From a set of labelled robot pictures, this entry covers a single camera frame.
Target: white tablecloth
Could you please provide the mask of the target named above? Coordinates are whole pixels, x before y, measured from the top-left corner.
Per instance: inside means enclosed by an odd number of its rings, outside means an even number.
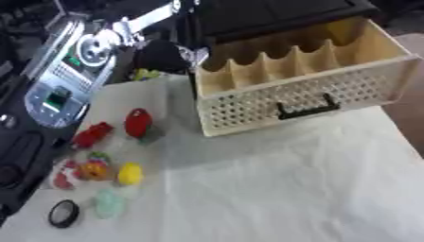
[[[125,137],[120,124],[138,107],[165,137]],[[140,187],[115,188],[126,211],[95,217],[91,198],[107,182],[40,189],[0,241],[424,241],[424,164],[379,107],[205,138],[187,80],[156,79],[104,88],[83,126],[99,121],[117,130],[96,149],[145,168]],[[61,199],[83,211],[66,230],[46,222]]]

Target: black drawer handle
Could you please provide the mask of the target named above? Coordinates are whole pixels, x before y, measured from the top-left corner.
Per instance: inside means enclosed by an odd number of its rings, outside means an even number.
[[[284,105],[281,102],[276,103],[276,107],[280,111],[280,115],[278,115],[279,120],[290,119],[295,117],[302,117],[312,114],[317,114],[321,112],[331,112],[335,110],[340,110],[340,104],[334,102],[333,97],[329,94],[323,94],[323,99],[326,101],[327,105],[325,107],[318,107],[309,110],[303,110],[299,112],[286,112],[284,110]]]

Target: plastic toy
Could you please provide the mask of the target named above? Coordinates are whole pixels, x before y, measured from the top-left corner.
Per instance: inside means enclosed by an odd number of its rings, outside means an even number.
[[[74,161],[58,164],[49,177],[52,187],[62,190],[73,190],[80,184],[81,173]]]
[[[98,218],[118,216],[124,211],[124,199],[111,189],[98,191],[95,200]]]
[[[101,122],[77,134],[73,140],[73,148],[89,148],[101,141],[114,127]]]
[[[142,138],[150,129],[153,121],[150,114],[144,109],[131,111],[125,120],[125,131],[134,138]]]
[[[143,180],[143,169],[137,163],[125,163],[117,175],[118,182],[122,185],[134,185]]]
[[[110,158],[106,153],[92,152],[88,161],[79,165],[81,177],[85,180],[106,181],[112,177]]]

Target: black ring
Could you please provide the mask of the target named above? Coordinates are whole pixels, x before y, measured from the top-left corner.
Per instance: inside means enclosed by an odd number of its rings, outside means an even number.
[[[63,209],[68,213],[66,217],[62,219],[58,219],[55,217],[55,213],[57,213],[60,209]],[[63,200],[56,204],[48,214],[48,222],[59,229],[65,229],[71,226],[78,218],[80,214],[79,206],[72,200]]]

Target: wooden drawer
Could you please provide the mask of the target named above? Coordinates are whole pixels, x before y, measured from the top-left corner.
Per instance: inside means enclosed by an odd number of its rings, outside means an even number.
[[[394,102],[420,61],[360,17],[217,45],[196,70],[203,132]]]

